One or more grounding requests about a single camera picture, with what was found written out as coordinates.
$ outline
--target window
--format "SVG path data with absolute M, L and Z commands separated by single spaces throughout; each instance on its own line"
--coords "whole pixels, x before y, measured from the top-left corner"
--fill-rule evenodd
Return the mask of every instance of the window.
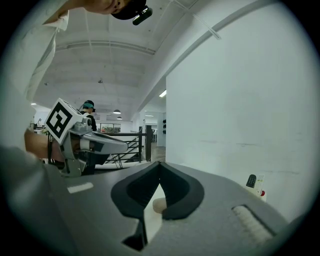
M 121 124 L 117 123 L 97 123 L 96 128 L 99 133 L 118 134 L 121 132 Z

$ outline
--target white shirt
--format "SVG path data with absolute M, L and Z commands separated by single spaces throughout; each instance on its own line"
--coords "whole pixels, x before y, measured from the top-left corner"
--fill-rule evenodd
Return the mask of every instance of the white shirt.
M 43 25 L 67 0 L 42 1 L 13 36 L 0 69 L 0 108 L 9 111 L 0 122 L 0 145 L 25 149 L 24 133 L 33 119 L 31 101 L 55 54 L 59 29 L 69 13 Z

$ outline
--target ceiling light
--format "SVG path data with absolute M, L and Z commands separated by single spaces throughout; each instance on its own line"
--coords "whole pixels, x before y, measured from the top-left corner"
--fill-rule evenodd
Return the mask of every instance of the ceiling light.
M 166 94 L 167 94 L 167 90 L 165 90 L 163 93 L 161 93 L 160 95 L 159 95 L 159 97 L 164 97 L 164 96 L 166 96 Z

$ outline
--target black railing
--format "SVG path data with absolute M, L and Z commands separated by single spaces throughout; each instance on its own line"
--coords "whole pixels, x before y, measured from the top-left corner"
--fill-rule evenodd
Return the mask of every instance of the black railing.
M 145 137 L 145 160 L 150 162 L 151 161 L 151 142 L 152 142 L 152 130 L 151 127 L 149 128 L 147 126 L 146 133 L 142 133 L 142 127 L 139 127 L 139 132 L 138 133 L 103 133 L 109 136 L 117 136 L 117 137 L 128 137 L 128 136 L 136 136 L 133 140 L 127 141 L 123 140 L 126 143 L 129 144 L 129 149 L 139 149 L 138 150 L 138 157 L 130 158 L 128 160 L 139 160 L 139 162 L 142 161 L 142 137 Z M 138 143 L 138 146 L 130 146 L 130 143 Z M 126 153 L 120 153 L 120 154 L 115 154 L 118 155 L 118 159 L 110 159 L 107 161 L 120 161 L 125 155 L 131 155 L 134 154 L 134 152 L 126 152 Z

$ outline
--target sleeve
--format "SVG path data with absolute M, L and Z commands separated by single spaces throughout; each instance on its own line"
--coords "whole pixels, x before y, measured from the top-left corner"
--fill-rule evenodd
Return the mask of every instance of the sleeve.
M 95 118 L 91 115 L 91 127 L 92 127 L 92 131 L 96 132 L 97 131 L 97 125 L 96 125 L 96 120 Z

